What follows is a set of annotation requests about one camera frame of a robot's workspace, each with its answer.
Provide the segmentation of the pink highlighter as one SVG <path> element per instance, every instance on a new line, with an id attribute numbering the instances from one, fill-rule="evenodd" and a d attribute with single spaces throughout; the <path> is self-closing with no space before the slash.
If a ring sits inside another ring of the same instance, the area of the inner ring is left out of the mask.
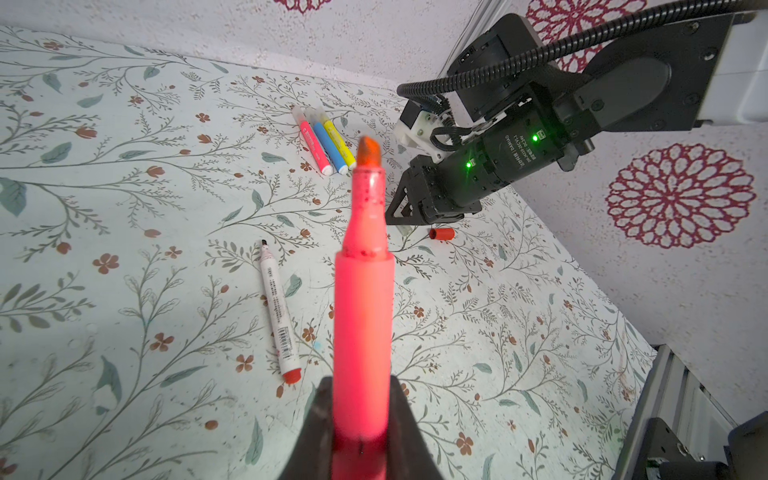
<path id="1" fill-rule="evenodd" d="M 379 144 L 361 138 L 351 216 L 335 259 L 331 476 L 383 479 L 391 370 L 394 257 Z"/>

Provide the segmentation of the blue highlighter pen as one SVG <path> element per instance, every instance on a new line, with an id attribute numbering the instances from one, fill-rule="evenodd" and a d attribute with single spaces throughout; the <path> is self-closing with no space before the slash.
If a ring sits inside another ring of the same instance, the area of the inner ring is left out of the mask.
<path id="1" fill-rule="evenodd" d="M 348 172 L 348 167 L 341 153 L 338 151 L 336 145 L 323 126 L 319 113 L 311 107 L 308 107 L 305 110 L 305 113 L 316 137 L 318 138 L 321 146 L 328 156 L 331 165 L 337 173 L 345 175 Z"/>

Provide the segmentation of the pink highlighter pen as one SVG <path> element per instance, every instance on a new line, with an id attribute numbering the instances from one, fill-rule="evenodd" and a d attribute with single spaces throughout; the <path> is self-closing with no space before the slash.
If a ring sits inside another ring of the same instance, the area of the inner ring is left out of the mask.
<path id="1" fill-rule="evenodd" d="M 297 126 L 299 127 L 301 136 L 304 139 L 304 142 L 306 143 L 307 148 L 309 149 L 309 152 L 318 167 L 318 170 L 324 176 L 331 175 L 333 173 L 333 168 L 322 145 L 320 144 L 310 123 L 307 120 L 304 110 L 299 105 L 294 105 L 291 109 L 291 113 L 297 123 Z"/>

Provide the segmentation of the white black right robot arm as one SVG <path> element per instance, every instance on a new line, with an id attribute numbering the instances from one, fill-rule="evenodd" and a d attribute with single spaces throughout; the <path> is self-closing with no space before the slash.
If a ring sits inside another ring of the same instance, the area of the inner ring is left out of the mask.
<path id="1" fill-rule="evenodd" d="M 767 5 L 676 1 L 551 43 L 507 14 L 445 77 L 399 86 L 400 140 L 420 149 L 390 225 L 451 223 L 602 132 L 689 131 L 767 118 Z"/>

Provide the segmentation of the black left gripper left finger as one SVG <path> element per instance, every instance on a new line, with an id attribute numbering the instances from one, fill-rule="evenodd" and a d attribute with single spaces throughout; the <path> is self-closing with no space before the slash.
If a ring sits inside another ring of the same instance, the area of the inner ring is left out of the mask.
<path id="1" fill-rule="evenodd" d="M 329 480 L 333 446 L 332 378 L 324 377 L 279 480 Z"/>

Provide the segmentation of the red pen cap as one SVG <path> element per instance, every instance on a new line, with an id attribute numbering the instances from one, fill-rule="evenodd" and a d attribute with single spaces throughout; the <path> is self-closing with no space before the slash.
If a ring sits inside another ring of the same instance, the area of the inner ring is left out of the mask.
<path id="1" fill-rule="evenodd" d="M 456 236 L 453 228 L 432 228 L 428 232 L 429 238 L 437 241 L 450 241 Z"/>

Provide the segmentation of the yellow highlighter pen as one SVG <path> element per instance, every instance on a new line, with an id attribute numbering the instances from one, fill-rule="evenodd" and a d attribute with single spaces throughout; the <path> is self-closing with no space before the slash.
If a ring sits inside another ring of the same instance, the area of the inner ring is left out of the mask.
<path id="1" fill-rule="evenodd" d="M 352 154 L 351 150 L 347 146 L 346 142 L 344 141 L 343 137 L 335 127 L 333 121 L 328 117 L 326 112 L 324 110 L 319 111 L 319 117 L 322 123 L 322 126 L 326 130 L 326 133 L 331 138 L 331 141 L 333 142 L 334 146 L 342 156 L 342 159 L 344 160 L 347 168 L 349 170 L 352 170 L 356 167 L 356 159 L 354 155 Z"/>

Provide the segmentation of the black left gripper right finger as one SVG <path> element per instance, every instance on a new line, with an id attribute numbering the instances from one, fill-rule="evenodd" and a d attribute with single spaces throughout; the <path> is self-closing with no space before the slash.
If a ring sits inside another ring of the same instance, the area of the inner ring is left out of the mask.
<path id="1" fill-rule="evenodd" d="M 443 479 L 396 376 L 390 377 L 386 460 L 387 479 Z"/>

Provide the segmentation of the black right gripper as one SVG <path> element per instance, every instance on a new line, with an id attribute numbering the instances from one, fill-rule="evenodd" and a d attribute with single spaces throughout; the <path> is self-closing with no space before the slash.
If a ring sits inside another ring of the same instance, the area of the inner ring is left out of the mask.
<path id="1" fill-rule="evenodd" d="M 447 134 L 452 151 L 440 163 L 428 156 L 403 174 L 386 209 L 389 226 L 429 225 L 428 219 L 462 219 L 481 210 L 483 198 L 551 164 L 570 171 L 590 153 L 591 140 L 574 140 L 558 119 L 554 103 L 584 86 L 588 77 L 556 63 L 458 91 L 458 105 L 472 126 L 453 120 L 432 133 Z"/>

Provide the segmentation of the white red marker pen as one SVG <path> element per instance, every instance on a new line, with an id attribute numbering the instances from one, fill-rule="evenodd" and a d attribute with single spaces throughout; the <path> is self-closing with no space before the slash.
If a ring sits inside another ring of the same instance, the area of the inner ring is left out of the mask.
<path id="1" fill-rule="evenodd" d="M 278 261 L 269 249 L 266 240 L 262 240 L 260 245 L 260 272 L 277 349 L 280 374 L 286 384 L 293 385 L 301 380 L 301 362 L 298 356 L 298 347 L 293 338 L 294 331 L 279 275 Z"/>

